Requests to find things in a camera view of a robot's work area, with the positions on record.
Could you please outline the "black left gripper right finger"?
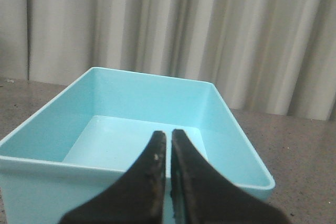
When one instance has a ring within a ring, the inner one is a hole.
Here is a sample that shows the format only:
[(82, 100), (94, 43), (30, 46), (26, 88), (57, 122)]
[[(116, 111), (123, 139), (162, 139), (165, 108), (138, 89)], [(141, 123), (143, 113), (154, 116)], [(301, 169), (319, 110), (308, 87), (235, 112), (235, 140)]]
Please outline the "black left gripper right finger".
[(176, 223), (287, 223), (277, 208), (222, 176), (183, 130), (172, 133), (171, 197)]

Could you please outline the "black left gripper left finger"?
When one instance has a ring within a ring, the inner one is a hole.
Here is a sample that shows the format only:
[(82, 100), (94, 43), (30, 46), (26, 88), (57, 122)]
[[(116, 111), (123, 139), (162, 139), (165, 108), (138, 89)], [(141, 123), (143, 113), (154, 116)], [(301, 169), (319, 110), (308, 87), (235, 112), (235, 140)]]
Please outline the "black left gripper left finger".
[(165, 182), (166, 135), (155, 131), (115, 183), (67, 212), (60, 223), (162, 223)]

